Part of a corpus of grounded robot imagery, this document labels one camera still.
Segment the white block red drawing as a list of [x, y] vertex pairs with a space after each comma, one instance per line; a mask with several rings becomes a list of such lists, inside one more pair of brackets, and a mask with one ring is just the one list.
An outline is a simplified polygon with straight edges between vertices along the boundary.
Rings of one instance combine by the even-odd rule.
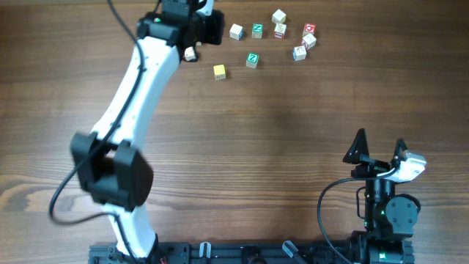
[[287, 30], [287, 25], [284, 23], [277, 23], [274, 29], [274, 37], [284, 39]]

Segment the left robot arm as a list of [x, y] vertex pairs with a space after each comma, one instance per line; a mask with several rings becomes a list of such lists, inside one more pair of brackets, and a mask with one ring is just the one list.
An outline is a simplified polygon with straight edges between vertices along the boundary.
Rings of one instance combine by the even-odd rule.
[[81, 189], [101, 205], [118, 239], [113, 253], [124, 263], [163, 263], [145, 202], [153, 171], [141, 154], [162, 91], [185, 50], [219, 45], [224, 15], [212, 1], [160, 1], [133, 34], [133, 58], [105, 114], [90, 134], [76, 133], [70, 150]]

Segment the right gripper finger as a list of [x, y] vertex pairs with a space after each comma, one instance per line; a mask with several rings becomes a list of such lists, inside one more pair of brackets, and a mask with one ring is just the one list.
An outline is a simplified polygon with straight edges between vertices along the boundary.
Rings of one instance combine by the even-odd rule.
[[404, 160], [404, 151], [407, 150], [407, 145], [405, 144], [404, 139], [397, 139], [394, 156], [391, 159], [390, 165], [393, 168], [398, 169], [400, 166], [400, 162]]
[[347, 164], [369, 163], [369, 148], [364, 128], [358, 130], [351, 147], [344, 155], [342, 161]]

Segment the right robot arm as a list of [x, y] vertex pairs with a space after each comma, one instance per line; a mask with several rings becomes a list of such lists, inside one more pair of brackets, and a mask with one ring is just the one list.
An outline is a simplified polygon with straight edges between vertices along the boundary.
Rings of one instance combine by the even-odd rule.
[[396, 141], [391, 161], [373, 159], [369, 155], [366, 131], [358, 130], [343, 158], [354, 164], [354, 179], [365, 180], [365, 230], [354, 231], [345, 256], [351, 263], [413, 264], [413, 227], [418, 220], [421, 203], [409, 194], [397, 194], [396, 186], [417, 178], [426, 166], [426, 159]]

